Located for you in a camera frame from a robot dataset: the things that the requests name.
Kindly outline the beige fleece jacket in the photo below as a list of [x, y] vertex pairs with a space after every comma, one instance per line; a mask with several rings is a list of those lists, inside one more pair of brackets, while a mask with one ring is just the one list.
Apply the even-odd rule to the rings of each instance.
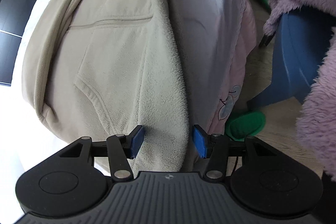
[[27, 45], [22, 92], [68, 143], [142, 125], [133, 172], [176, 172], [189, 138], [180, 42], [175, 0], [50, 0]]

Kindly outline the green slipper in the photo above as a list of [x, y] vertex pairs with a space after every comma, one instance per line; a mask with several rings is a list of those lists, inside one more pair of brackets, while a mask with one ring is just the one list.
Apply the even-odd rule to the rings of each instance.
[[248, 136], [256, 136], [266, 124], [266, 117], [260, 111], [231, 115], [226, 121], [225, 134], [232, 140], [243, 141]]

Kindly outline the pink quilted bed skirt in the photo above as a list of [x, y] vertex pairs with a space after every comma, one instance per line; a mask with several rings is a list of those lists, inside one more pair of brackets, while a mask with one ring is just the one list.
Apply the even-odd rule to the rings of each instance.
[[256, 23], [249, 0], [216, 0], [215, 6], [213, 72], [220, 87], [207, 132], [222, 134], [243, 87], [247, 56], [256, 47]]

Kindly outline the blue plastic stool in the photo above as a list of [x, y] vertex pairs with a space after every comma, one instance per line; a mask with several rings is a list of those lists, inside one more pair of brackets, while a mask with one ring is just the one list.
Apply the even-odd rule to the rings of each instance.
[[275, 34], [272, 79], [247, 102], [257, 109], [294, 97], [303, 103], [318, 75], [335, 27], [335, 16], [303, 7], [282, 14]]

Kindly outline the grey pink-dotted bed sheet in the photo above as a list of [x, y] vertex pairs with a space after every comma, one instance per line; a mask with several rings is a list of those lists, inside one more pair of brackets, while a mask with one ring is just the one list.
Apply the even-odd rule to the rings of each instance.
[[[12, 87], [15, 95], [21, 99], [21, 105], [29, 109], [31, 118], [41, 122], [35, 109], [22, 92], [23, 60], [30, 37], [43, 11], [50, 0], [37, 0], [23, 33], [21, 45], [15, 62]], [[189, 138], [183, 165], [180, 170], [192, 170], [195, 152], [191, 146], [191, 128], [198, 124], [207, 130], [207, 124], [213, 116], [217, 102], [216, 88], [220, 87], [215, 79], [215, 21], [216, 0], [175, 0], [175, 9], [179, 17], [181, 42], [179, 52], [189, 121]]]

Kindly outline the purple fluffy garment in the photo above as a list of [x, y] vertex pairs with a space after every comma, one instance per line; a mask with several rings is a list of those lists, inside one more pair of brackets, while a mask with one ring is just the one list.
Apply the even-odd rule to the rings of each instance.
[[[264, 33], [273, 34], [280, 16], [303, 6], [316, 8], [327, 15], [335, 16], [335, 0], [268, 0], [272, 12], [264, 25]], [[335, 24], [328, 20], [331, 34], [327, 38], [317, 35], [312, 39], [319, 50], [325, 42], [329, 47], [318, 75], [306, 96], [301, 116], [296, 126], [301, 143], [311, 149], [323, 165], [325, 173], [335, 180]]]

